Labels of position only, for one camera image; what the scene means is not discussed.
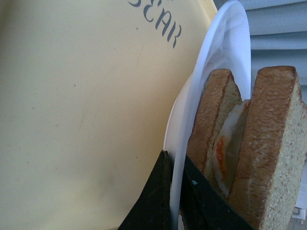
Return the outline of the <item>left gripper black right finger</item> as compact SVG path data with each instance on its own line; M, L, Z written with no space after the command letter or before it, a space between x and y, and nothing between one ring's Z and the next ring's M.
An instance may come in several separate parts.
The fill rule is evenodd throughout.
M180 210L186 230L252 230L186 156Z

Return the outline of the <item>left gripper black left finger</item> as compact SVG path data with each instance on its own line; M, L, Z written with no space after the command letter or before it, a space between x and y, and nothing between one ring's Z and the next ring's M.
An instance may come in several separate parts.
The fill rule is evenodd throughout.
M120 230L171 229L172 173L168 152L162 150L138 200L119 226Z

